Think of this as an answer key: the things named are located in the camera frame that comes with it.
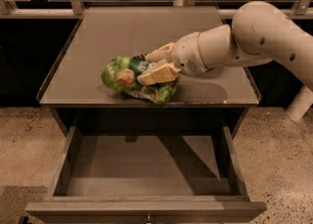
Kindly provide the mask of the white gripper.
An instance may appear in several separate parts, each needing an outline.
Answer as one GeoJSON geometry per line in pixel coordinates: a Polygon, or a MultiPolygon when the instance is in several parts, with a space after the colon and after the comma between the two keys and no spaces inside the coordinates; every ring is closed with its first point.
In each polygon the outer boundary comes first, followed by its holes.
{"type": "Polygon", "coordinates": [[[207,68],[200,54],[199,37],[200,34],[194,32],[183,36],[175,44],[167,43],[147,54],[145,59],[154,63],[140,68],[137,81],[142,85],[154,85],[174,81],[180,71],[185,75],[206,73],[207,68]]]}

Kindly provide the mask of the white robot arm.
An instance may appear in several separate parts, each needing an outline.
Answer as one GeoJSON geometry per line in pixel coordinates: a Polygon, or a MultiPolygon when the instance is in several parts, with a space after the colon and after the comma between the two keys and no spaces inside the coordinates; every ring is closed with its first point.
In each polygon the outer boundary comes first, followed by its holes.
{"type": "Polygon", "coordinates": [[[251,67],[275,61],[313,90],[313,36],[261,1],[242,5],[230,25],[185,35],[145,59],[154,65],[137,77],[142,85],[172,81],[180,73],[202,75],[220,66],[251,67]]]}

